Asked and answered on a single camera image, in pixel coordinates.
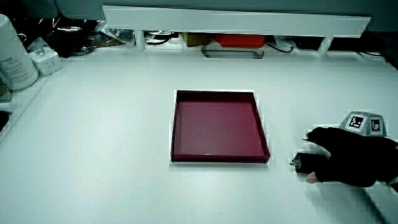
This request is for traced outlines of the person's right hand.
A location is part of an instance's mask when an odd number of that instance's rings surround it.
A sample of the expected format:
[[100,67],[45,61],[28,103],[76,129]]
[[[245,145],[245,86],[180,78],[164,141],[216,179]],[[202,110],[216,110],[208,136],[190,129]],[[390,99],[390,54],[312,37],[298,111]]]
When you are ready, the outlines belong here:
[[387,137],[381,115],[352,111],[338,127],[316,127],[306,137],[330,153],[307,175],[308,183],[371,187],[379,181],[397,189],[397,141]]

